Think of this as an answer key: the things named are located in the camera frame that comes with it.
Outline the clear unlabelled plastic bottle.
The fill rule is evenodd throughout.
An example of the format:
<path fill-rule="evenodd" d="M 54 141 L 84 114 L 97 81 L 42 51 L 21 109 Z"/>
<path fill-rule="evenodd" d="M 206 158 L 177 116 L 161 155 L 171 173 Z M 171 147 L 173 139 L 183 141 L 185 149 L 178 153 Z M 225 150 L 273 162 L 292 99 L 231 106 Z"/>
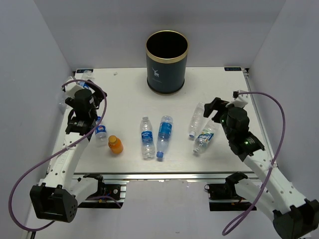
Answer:
<path fill-rule="evenodd" d="M 205 111 L 205 103 L 199 102 L 193 112 L 192 118 L 190 120 L 189 128 L 188 128 L 188 136 L 190 138 L 195 138 L 198 135 L 198 132 L 201 130 L 201 127 L 204 122 L 204 111 Z"/>

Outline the blue cap blue label bottle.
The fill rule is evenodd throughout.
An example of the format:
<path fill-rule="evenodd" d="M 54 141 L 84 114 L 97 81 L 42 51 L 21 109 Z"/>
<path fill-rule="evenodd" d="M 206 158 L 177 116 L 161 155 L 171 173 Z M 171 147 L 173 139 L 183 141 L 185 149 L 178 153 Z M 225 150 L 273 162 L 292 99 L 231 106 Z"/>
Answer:
<path fill-rule="evenodd" d="M 157 140 L 157 158 L 162 159 L 166 153 L 172 132 L 173 119 L 171 116 L 163 116 L 159 125 Z"/>

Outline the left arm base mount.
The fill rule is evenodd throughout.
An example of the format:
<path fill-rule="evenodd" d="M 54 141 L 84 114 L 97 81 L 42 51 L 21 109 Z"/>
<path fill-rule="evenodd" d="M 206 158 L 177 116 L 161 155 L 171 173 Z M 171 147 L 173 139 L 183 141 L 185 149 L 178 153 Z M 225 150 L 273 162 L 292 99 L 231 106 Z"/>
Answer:
<path fill-rule="evenodd" d="M 78 208 L 119 209 L 125 199 L 125 184 L 105 180 L 101 174 L 88 173 L 78 177 L 71 192 Z"/>

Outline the clear bottle white green label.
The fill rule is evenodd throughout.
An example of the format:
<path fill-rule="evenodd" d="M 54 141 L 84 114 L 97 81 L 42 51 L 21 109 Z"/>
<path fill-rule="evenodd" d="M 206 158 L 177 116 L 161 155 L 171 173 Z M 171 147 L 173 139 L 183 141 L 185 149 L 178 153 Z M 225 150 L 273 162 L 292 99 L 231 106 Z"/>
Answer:
<path fill-rule="evenodd" d="M 202 154 L 206 151 L 209 143 L 218 133 L 218 128 L 218 123 L 215 123 L 212 120 L 207 122 L 194 142 L 193 152 L 195 154 Z"/>

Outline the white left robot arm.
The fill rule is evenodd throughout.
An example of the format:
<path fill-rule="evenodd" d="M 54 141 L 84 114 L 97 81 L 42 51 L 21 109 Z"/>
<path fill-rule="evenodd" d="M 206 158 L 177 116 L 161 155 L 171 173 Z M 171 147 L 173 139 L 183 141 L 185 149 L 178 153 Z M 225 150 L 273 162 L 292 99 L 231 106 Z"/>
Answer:
<path fill-rule="evenodd" d="M 72 184 L 79 159 L 88 146 L 97 125 L 97 109 L 106 96 L 92 85 L 79 89 L 66 99 L 72 108 L 67 121 L 64 152 L 59 153 L 50 172 L 38 186 L 30 190 L 30 199 L 37 218 L 70 223 L 78 206 L 89 196 L 99 199 L 105 194 L 102 176 L 89 174 Z"/>

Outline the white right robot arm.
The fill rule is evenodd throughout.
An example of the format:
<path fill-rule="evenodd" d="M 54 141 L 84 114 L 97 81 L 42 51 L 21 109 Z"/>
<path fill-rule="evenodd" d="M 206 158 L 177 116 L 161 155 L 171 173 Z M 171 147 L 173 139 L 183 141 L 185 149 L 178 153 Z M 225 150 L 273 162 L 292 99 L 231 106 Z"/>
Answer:
<path fill-rule="evenodd" d="M 251 202 L 281 238 L 299 239 L 318 228 L 319 203 L 308 200 L 272 164 L 262 142 L 249 131 L 246 105 L 243 97 L 237 97 L 231 102 L 215 98 L 204 106 L 204 117 L 216 111 L 212 121 L 221 124 L 231 151 L 263 182 L 258 187 L 243 173 L 234 173 L 226 179 L 226 195 Z"/>

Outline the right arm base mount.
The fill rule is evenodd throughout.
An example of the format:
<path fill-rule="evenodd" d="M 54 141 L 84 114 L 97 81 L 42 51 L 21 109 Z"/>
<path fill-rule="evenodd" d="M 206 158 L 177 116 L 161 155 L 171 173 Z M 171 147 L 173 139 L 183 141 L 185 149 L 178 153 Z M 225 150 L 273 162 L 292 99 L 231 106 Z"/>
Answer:
<path fill-rule="evenodd" d="M 231 174 L 224 183 L 210 183 L 204 186 L 209 195 L 209 210 L 211 212 L 243 212 L 251 203 L 237 195 L 235 184 L 248 176 L 242 172 Z"/>

